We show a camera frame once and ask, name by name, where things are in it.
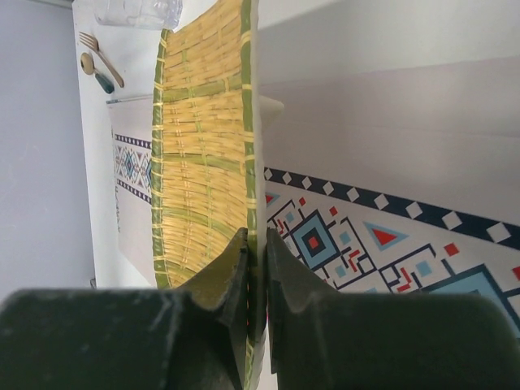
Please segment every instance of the red square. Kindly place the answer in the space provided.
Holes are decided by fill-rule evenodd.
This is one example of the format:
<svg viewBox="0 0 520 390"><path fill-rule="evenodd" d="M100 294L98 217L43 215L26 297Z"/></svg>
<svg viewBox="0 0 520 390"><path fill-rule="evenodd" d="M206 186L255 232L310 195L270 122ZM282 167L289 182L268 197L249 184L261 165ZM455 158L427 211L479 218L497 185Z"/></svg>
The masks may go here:
<svg viewBox="0 0 520 390"><path fill-rule="evenodd" d="M311 249L316 249L319 245L318 240L316 240L316 237L311 237L309 239L309 245Z"/></svg>
<svg viewBox="0 0 520 390"><path fill-rule="evenodd" d="M517 277L517 279L520 280L520 266L513 268L511 271L514 273L514 275Z"/></svg>
<svg viewBox="0 0 520 390"><path fill-rule="evenodd" d="M446 251L449 257L455 256L459 253L457 246L453 242L449 245L446 245L444 247L444 250Z"/></svg>

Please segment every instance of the fork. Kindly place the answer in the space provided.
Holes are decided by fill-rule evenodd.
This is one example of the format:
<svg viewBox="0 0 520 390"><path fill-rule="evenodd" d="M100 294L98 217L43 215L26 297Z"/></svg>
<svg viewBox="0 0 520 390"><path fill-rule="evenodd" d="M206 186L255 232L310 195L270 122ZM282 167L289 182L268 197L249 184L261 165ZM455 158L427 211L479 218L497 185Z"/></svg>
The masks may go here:
<svg viewBox="0 0 520 390"><path fill-rule="evenodd" d="M119 84L119 87L124 87L124 81L123 77L119 75L119 73L114 69L114 67L108 62L108 60L105 58L103 53L99 50L99 42L98 39L93 37L92 35L85 34L84 32L80 32L80 42L87 46L89 49L91 49L94 53L97 54L97 56L103 61L103 63L106 65L112 76L115 78L115 81L117 81L117 84Z"/></svg>

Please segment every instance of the red triangle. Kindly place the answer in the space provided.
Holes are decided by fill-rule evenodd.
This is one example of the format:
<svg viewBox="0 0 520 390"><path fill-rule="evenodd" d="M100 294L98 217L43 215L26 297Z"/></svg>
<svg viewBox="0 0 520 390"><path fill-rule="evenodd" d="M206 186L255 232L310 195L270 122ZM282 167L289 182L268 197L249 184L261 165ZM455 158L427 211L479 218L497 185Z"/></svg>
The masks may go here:
<svg viewBox="0 0 520 390"><path fill-rule="evenodd" d="M374 232L374 235L377 237L377 241L379 241L381 246L384 246L397 238L397 235L392 233L383 232L377 229L372 229L372 231Z"/></svg>

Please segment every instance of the white diamond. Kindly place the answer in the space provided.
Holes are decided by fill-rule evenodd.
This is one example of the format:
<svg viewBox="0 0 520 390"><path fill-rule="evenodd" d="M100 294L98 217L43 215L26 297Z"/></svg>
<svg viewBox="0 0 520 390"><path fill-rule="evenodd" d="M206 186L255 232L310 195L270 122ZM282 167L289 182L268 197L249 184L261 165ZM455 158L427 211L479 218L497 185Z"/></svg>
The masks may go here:
<svg viewBox="0 0 520 390"><path fill-rule="evenodd" d="M455 211L447 213L444 217L442 217L442 220L449 230L456 228L462 223L461 219L458 218L458 215Z"/></svg>
<svg viewBox="0 0 520 390"><path fill-rule="evenodd" d="M412 203L408 207L406 207L406 212L408 213L408 215L411 219L416 219L419 215L421 215L423 213L423 210L421 210L421 207L415 201L414 203Z"/></svg>
<svg viewBox="0 0 520 390"><path fill-rule="evenodd" d="M352 187L348 192L347 192L347 197L349 197L350 201L351 202L354 202L356 199L359 198L359 194L358 194L358 191Z"/></svg>
<svg viewBox="0 0 520 390"><path fill-rule="evenodd" d="M375 205L377 206L378 209L382 210L384 209L386 206L388 206L388 200L387 200L387 197L385 197L383 194L379 195L375 200L374 200L374 203Z"/></svg>
<svg viewBox="0 0 520 390"><path fill-rule="evenodd" d="M284 177L282 177L282 179L284 179L285 184L289 184L292 177L289 175L289 172L285 172L285 175L284 175Z"/></svg>
<svg viewBox="0 0 520 390"><path fill-rule="evenodd" d="M489 233L489 236L491 236L494 242L501 242L511 237L511 233L509 233L509 231L502 222L499 222L496 225L491 226L487 230L487 233Z"/></svg>
<svg viewBox="0 0 520 390"><path fill-rule="evenodd" d="M310 179L306 177L304 180L301 181L303 184L304 189L308 189L312 183L310 183Z"/></svg>
<svg viewBox="0 0 520 390"><path fill-rule="evenodd" d="M332 184L330 181L328 181L324 186L323 186L323 191L325 191L325 193L327 195L330 195L332 191L334 191L334 187L332 187Z"/></svg>

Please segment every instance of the light blue triangle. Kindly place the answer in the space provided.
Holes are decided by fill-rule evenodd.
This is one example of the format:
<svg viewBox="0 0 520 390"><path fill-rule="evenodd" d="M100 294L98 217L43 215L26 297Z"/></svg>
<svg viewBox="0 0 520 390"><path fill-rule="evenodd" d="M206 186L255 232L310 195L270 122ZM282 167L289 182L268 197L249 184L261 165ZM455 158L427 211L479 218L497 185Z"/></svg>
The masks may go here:
<svg viewBox="0 0 520 390"><path fill-rule="evenodd" d="M408 235L405 233L396 232L395 230L388 229L387 227L382 227L379 225L374 225L373 223L368 223L368 222L363 222L363 223L365 224L366 230L368 230L368 232L370 233L370 236L372 237L372 240L374 240L375 244L377 245L377 247L380 251L384 251L384 250L390 248L391 246L394 246L395 244L403 241L405 238L408 238ZM374 229L379 230L381 232L388 233L388 234L392 234L393 236L396 236L396 238L394 238L392 241L390 241L384 245L381 245L377 236L374 234Z"/></svg>

